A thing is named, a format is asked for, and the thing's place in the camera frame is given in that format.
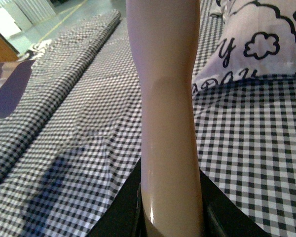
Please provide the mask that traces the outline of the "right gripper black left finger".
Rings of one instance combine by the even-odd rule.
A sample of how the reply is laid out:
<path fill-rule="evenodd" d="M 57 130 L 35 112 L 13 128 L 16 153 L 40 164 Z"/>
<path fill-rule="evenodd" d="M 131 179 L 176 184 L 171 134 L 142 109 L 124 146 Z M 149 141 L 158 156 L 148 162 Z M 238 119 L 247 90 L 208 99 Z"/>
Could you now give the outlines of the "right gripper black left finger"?
<path fill-rule="evenodd" d="M 87 234 L 89 237 L 139 237 L 141 235 L 141 161 L 118 192 L 114 201 Z"/>

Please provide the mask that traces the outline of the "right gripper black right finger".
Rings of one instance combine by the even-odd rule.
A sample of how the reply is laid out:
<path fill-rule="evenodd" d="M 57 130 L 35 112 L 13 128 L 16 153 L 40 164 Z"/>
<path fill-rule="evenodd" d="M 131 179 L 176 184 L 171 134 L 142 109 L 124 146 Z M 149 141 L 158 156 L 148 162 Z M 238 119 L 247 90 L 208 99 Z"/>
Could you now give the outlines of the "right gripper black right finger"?
<path fill-rule="evenodd" d="M 203 171 L 200 171 L 200 181 L 208 237 L 270 236 L 236 207 Z"/>

